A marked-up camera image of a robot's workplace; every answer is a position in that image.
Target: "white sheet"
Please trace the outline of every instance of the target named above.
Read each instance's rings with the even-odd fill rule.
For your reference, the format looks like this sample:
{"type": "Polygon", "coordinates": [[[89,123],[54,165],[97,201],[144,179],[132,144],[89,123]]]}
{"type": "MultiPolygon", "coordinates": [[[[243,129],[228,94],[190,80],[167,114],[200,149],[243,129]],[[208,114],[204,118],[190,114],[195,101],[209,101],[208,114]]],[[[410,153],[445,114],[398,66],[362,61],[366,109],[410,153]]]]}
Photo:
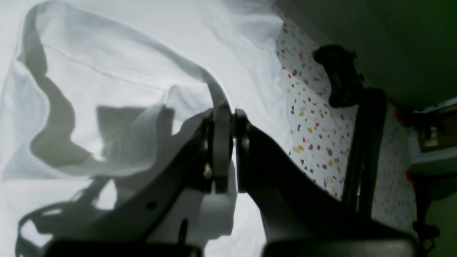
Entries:
{"type": "MultiPolygon", "coordinates": [[[[25,19],[37,1],[1,2],[0,55],[11,58],[0,62],[0,255],[14,255],[23,215],[69,200],[88,176],[150,166],[156,136],[147,128],[163,105],[176,109],[173,132],[211,107],[196,65],[216,78],[232,109],[291,147],[273,52],[282,21],[268,3],[68,2],[86,11],[54,2],[25,19]]],[[[264,243],[257,207],[239,195],[232,235],[209,242],[205,254],[258,256],[264,243]]]]}

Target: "red object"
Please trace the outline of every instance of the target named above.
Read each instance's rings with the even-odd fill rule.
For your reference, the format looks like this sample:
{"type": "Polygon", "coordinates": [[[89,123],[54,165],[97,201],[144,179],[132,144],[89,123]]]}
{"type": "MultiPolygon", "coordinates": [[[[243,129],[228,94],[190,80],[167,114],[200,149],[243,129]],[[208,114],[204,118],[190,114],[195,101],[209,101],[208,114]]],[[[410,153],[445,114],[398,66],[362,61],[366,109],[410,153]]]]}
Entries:
{"type": "Polygon", "coordinates": [[[397,118],[398,121],[400,121],[400,123],[403,124],[403,126],[406,126],[406,122],[401,118],[401,113],[399,110],[396,111],[395,117],[397,118]]]}
{"type": "Polygon", "coordinates": [[[411,170],[410,170],[410,169],[408,169],[408,170],[406,171],[406,179],[407,179],[409,182],[414,183],[413,178],[412,178],[412,176],[411,176],[411,170]]]}

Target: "green wall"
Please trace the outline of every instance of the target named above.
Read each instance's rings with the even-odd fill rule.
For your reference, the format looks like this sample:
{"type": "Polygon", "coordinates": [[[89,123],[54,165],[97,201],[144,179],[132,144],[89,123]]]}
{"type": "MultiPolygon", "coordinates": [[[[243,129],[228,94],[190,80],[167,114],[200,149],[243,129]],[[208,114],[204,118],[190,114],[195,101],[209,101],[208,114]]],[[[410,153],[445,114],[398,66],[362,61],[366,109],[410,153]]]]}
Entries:
{"type": "Polygon", "coordinates": [[[441,236],[428,257],[457,257],[457,193],[432,202],[427,211],[427,224],[436,225],[441,236]]]}
{"type": "Polygon", "coordinates": [[[457,96],[457,1],[293,0],[397,105],[423,108],[457,96]]]}

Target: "terrazzo pattern fabric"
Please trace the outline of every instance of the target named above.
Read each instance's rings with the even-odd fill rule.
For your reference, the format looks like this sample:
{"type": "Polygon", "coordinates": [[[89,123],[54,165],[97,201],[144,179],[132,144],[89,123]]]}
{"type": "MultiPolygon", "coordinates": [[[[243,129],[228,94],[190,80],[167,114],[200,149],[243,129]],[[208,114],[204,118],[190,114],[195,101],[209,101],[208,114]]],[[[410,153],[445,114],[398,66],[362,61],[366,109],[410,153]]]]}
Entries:
{"type": "MultiPolygon", "coordinates": [[[[284,26],[276,41],[276,54],[283,69],[283,89],[287,94],[288,120],[294,163],[329,195],[341,200],[357,106],[331,108],[330,81],[316,63],[312,51],[319,48],[281,10],[284,26]]],[[[396,119],[396,109],[388,105],[372,218],[385,225],[413,234],[415,196],[407,181],[409,149],[405,128],[396,119]]]]}
{"type": "Polygon", "coordinates": [[[406,178],[410,168],[406,128],[396,119],[389,104],[379,152],[372,218],[390,227],[414,233],[416,202],[413,185],[406,178]]]}

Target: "white cloth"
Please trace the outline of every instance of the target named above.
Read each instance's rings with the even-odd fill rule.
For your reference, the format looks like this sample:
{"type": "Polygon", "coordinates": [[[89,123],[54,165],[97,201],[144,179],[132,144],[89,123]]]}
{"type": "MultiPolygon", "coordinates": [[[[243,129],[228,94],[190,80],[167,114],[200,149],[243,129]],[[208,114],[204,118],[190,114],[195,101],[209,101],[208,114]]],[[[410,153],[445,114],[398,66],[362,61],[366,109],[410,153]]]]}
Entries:
{"type": "MultiPolygon", "coordinates": [[[[269,3],[37,2],[0,2],[0,255],[14,255],[22,216],[68,201],[89,176],[151,166],[150,128],[163,106],[175,110],[173,134],[212,107],[195,67],[214,76],[232,110],[290,149],[274,54],[282,21],[269,3]]],[[[112,206],[113,194],[101,205],[112,206]]],[[[264,243],[259,210],[241,194],[232,235],[205,254],[258,256],[264,243]]]]}

